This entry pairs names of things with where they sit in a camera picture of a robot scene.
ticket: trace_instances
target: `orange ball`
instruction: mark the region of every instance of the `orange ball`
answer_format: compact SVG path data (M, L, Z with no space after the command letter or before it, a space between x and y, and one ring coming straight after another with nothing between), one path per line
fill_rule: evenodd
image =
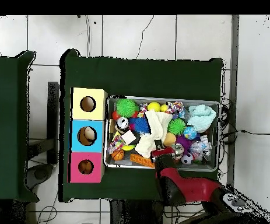
M113 160L122 160L124 157L124 151L122 149L114 151L111 156Z

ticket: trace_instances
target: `soccer ball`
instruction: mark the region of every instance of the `soccer ball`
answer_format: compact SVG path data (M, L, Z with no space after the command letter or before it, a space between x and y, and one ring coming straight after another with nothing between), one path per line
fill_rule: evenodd
M187 155L183 155L180 159L183 165L190 165L192 164L194 157L191 153L188 153Z

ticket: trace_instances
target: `metal tray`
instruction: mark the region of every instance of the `metal tray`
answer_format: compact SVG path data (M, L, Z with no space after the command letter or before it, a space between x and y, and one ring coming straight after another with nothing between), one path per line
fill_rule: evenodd
M212 172L218 168L219 164L219 143L220 143L220 103L216 101L202 101L202 100L182 100L182 99L165 99L165 98L149 98L149 97L133 97L123 96L123 98L132 99L136 104L158 102L165 104L166 102L182 102L184 107L188 109L189 106L197 106L204 104L211 107L216 111L217 115L211 126L209 127L208 141L212 144L212 157L209 164L190 164L183 165L181 162L177 164L179 170L186 171L200 171L200 172ZM130 161L130 154L137 153L135 150L125 152L123 160L112 160L111 155L107 152L109 143L113 138L113 134L109 133L109 121L112 118L112 112L116 110L116 102L120 99L119 96L109 96L106 100L106 126L105 126L105 142L104 142L104 164L108 167L116 168L130 168L130 169L153 169L141 164Z

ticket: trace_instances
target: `green tabletop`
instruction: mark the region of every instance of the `green tabletop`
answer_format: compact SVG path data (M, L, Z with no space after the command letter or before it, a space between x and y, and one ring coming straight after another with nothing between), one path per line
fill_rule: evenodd
M27 76L34 52L0 57L0 199L38 201L24 183Z
M159 200L155 171L106 167L99 184L68 183L68 142L70 88L104 89L108 95L162 97L172 99L212 100L220 102L220 82L223 62L127 60L118 58L82 58L76 50L61 57L61 161L59 195L64 201L71 198ZM216 179L213 172L182 171L183 177Z

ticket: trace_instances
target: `yellow box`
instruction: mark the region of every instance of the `yellow box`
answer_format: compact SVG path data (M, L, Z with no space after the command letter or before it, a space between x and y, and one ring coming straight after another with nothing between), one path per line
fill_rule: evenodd
M72 118L74 120L104 120L108 94L103 89L74 87L72 90Z

